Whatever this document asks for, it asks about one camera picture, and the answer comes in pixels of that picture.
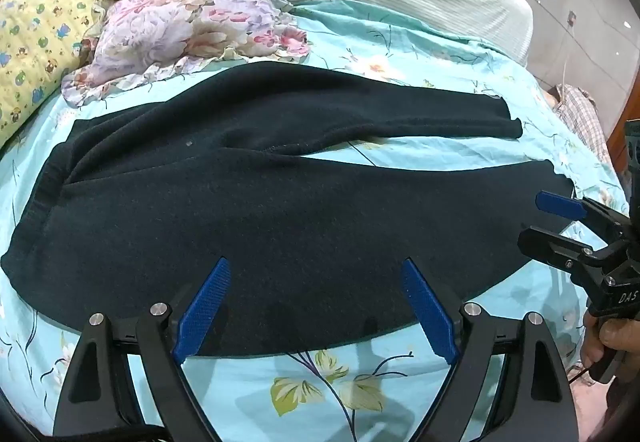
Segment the person's right hand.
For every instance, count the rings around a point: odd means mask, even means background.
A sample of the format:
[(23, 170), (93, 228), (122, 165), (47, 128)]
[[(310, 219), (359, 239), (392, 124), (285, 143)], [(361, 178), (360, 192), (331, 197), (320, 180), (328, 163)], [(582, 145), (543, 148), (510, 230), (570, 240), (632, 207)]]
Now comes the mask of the person's right hand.
[(610, 348), (626, 353), (624, 363), (631, 368), (639, 367), (640, 324), (636, 320), (610, 318), (602, 325), (589, 312), (584, 315), (585, 339), (580, 358), (582, 365), (590, 367), (600, 361), (604, 349)]

